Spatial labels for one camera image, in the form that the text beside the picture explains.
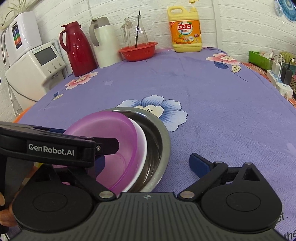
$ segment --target white thermos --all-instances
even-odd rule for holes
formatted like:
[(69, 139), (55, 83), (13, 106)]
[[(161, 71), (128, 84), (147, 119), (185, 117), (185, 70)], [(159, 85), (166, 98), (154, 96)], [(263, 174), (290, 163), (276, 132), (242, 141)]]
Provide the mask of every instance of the white thermos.
[(92, 20), (89, 35), (100, 68), (122, 61), (117, 36), (107, 17)]

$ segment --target red basket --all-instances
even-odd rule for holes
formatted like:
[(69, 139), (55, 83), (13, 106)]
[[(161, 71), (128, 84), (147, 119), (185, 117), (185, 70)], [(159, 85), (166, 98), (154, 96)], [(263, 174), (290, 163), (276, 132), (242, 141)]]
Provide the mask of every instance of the red basket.
[(135, 47), (124, 47), (119, 50), (127, 61), (134, 62), (148, 59), (154, 56), (155, 45), (157, 42), (149, 42), (148, 44), (139, 44)]

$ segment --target stainless steel bowl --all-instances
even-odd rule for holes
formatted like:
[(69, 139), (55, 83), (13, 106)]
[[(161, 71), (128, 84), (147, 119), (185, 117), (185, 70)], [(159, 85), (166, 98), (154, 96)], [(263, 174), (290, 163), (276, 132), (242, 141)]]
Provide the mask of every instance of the stainless steel bowl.
[(170, 158), (170, 136), (165, 125), (154, 114), (131, 107), (108, 109), (133, 119), (143, 129), (147, 139), (147, 157), (144, 168), (129, 190), (151, 192), (161, 180)]

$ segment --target blue flower print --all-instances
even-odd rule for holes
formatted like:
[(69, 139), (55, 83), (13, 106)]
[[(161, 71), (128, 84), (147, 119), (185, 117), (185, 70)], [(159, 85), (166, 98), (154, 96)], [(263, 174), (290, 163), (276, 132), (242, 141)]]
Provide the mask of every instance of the blue flower print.
[(187, 113), (180, 110), (180, 102), (172, 99), (164, 100), (162, 96), (152, 95), (139, 100), (125, 100), (116, 107), (135, 107), (156, 115), (169, 132), (176, 131), (179, 125), (187, 121)]

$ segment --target human finger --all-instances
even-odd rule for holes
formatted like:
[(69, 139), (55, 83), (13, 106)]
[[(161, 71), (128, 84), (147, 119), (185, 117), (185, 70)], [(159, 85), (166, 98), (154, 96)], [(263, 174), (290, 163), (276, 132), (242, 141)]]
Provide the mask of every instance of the human finger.
[(5, 205), (5, 198), (2, 195), (2, 193), (0, 192), (0, 206), (4, 206)]
[(17, 225), (17, 222), (8, 209), (0, 211), (0, 224), (6, 227), (13, 227)]

